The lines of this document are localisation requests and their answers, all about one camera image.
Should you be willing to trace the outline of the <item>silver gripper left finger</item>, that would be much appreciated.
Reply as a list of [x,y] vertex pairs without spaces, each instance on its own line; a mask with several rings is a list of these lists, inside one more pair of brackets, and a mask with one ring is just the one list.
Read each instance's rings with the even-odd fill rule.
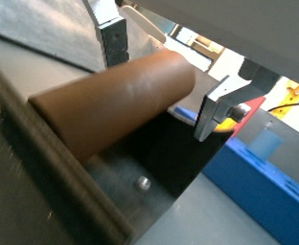
[[127,20],[120,16],[115,0],[82,1],[95,25],[104,65],[112,67],[130,59]]

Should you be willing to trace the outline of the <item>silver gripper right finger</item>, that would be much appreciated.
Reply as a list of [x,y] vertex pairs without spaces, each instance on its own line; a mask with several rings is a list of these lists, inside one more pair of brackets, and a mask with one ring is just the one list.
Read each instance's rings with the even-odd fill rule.
[[281,75],[245,59],[235,76],[226,76],[205,95],[197,123],[195,138],[203,142],[226,118],[242,122],[250,109],[245,102],[266,95]]

